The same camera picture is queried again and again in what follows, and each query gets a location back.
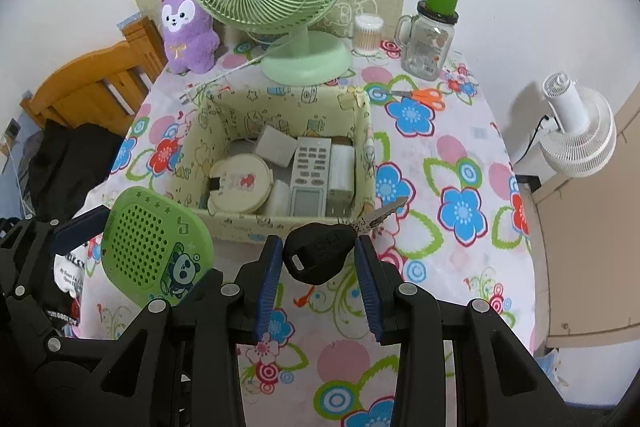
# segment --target jar handle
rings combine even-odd
[[[396,25],[396,32],[394,34],[394,41],[396,43],[396,45],[401,49],[404,50],[404,48],[406,47],[406,42],[402,42],[400,40],[400,32],[402,31],[402,26],[404,25],[404,23],[407,20],[411,21],[411,26],[414,26],[414,19],[417,17],[417,15],[403,15],[402,17],[400,17],[398,19],[398,24]]]

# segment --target black cable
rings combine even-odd
[[[527,153],[529,152],[529,149],[531,149],[531,145],[533,144],[533,140],[536,139],[536,134],[538,134],[538,131],[540,130],[540,125],[542,125],[542,122],[545,121],[545,120],[549,120],[549,117],[547,115],[545,115],[542,118],[540,118],[540,121],[538,122],[538,125],[536,126],[535,131],[533,131],[533,136],[531,137],[531,140],[529,140],[529,145],[527,145],[527,150],[520,157],[520,159],[518,161],[516,161],[516,163],[514,163],[514,165],[517,165],[518,163],[520,163],[523,160],[524,156],[527,155]]]

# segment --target floral tablecloth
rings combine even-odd
[[[206,75],[164,72],[122,144],[102,201],[112,204],[131,185],[164,193],[172,176],[184,174],[177,168],[180,150],[197,120],[196,105],[182,105],[178,97],[261,52],[239,44]],[[277,86],[251,65],[208,89],[255,85]],[[374,57],[354,55],[348,73],[328,85],[369,93],[378,203],[409,197],[373,233],[380,258],[438,299],[486,299],[524,345],[533,346],[534,275],[522,200],[492,112],[461,56],[451,52],[439,81],[427,83],[404,73],[398,49],[382,42]],[[440,91],[444,110],[389,93],[422,87]],[[97,237],[88,248],[74,333],[116,339],[140,309],[105,276],[99,243]],[[223,241],[214,247],[214,265],[226,280],[260,251],[259,245]],[[444,349],[452,377],[451,346]],[[238,355],[250,427],[280,427],[285,418],[296,427],[388,425],[399,351],[379,346],[369,333],[353,257],[317,287],[283,270],[269,333],[257,347],[238,346]],[[454,425],[454,378],[447,383],[448,423]]]

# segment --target fan stand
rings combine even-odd
[[[286,86],[316,86],[351,67],[351,53],[338,37],[306,26],[279,38],[260,61],[262,72]]]

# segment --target black lid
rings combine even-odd
[[[434,21],[441,22],[443,24],[451,24],[453,26],[458,22],[458,12],[453,12],[453,15],[443,15],[442,13],[438,13],[427,8],[427,3],[424,0],[418,1],[416,9],[420,15],[424,15],[429,19],[433,19]]]

